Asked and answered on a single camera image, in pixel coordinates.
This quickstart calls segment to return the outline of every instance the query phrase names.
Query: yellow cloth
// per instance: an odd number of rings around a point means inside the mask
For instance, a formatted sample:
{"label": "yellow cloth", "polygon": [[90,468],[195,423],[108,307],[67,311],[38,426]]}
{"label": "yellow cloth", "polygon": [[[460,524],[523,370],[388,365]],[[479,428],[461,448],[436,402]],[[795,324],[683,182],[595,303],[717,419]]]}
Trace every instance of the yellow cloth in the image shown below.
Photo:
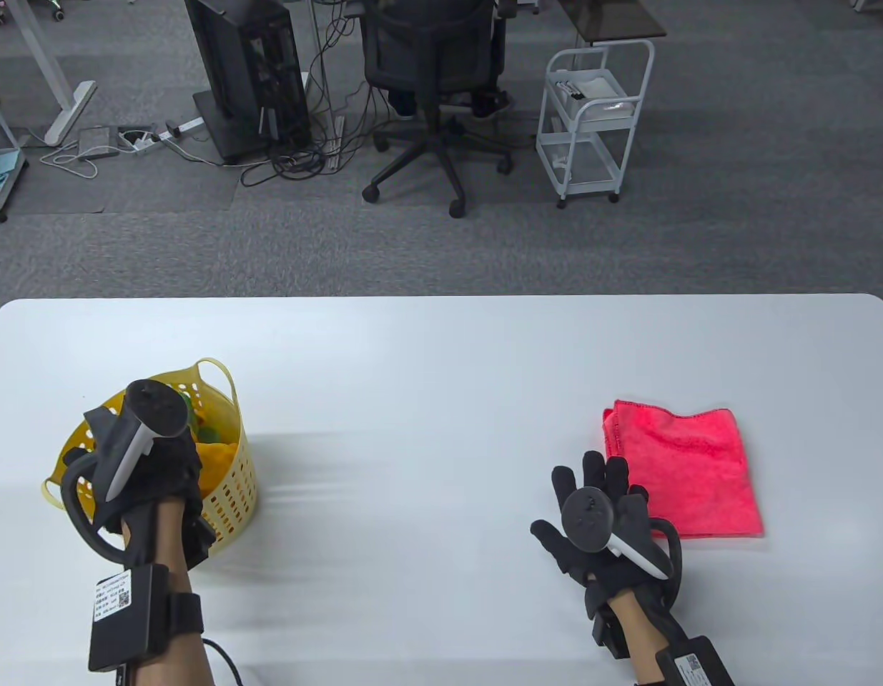
{"label": "yellow cloth", "polygon": [[198,443],[197,454],[203,463],[199,471],[199,493],[204,497],[216,490],[232,468],[238,444]]}

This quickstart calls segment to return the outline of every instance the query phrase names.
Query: label sticker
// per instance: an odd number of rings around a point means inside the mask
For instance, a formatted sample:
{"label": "label sticker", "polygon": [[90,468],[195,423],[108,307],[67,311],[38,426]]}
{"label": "label sticker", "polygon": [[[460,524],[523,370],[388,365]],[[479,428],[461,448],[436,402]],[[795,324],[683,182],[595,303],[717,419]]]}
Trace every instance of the label sticker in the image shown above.
{"label": "label sticker", "polygon": [[676,670],[683,677],[686,686],[711,686],[709,676],[702,669],[702,663],[695,653],[689,653],[683,657],[677,657],[674,660]]}
{"label": "label sticker", "polygon": [[130,570],[120,572],[117,576],[104,579],[95,586],[94,622],[130,607],[133,602],[131,593]]}

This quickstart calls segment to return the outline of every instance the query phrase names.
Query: green object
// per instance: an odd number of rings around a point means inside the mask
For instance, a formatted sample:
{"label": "green object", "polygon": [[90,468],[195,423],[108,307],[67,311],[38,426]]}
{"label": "green object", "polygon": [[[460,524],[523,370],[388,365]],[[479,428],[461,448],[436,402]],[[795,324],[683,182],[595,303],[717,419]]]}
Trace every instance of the green object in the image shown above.
{"label": "green object", "polygon": [[193,431],[193,435],[199,437],[199,420],[197,419],[196,412],[193,412],[193,402],[190,401],[190,394],[181,391],[180,397],[187,403],[187,424],[190,425],[190,431]]}
{"label": "green object", "polygon": [[197,432],[199,443],[222,443],[222,437],[212,426],[200,426]]}

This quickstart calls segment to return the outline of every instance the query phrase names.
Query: dark desk surface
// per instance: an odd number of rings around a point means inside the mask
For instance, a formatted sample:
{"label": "dark desk surface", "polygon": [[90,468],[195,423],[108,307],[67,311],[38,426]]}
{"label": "dark desk surface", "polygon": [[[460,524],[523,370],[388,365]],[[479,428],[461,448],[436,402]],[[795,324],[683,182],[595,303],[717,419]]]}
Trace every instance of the dark desk surface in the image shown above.
{"label": "dark desk surface", "polygon": [[667,32],[638,0],[558,0],[586,43],[659,39]]}

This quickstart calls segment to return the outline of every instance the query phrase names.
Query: forearm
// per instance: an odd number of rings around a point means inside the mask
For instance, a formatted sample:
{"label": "forearm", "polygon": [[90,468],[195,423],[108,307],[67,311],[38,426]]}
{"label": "forearm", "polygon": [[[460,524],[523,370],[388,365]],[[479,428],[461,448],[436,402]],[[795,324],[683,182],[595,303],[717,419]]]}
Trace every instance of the forearm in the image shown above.
{"label": "forearm", "polygon": [[[180,539],[183,519],[182,500],[159,503],[154,562],[169,569],[171,592],[192,592]],[[172,638],[166,653],[138,667],[134,686],[213,686],[202,636],[183,634]]]}
{"label": "forearm", "polygon": [[663,682],[664,674],[657,665],[656,655],[670,644],[648,620],[634,592],[621,592],[610,601],[610,608],[622,624],[635,679],[640,684]]}

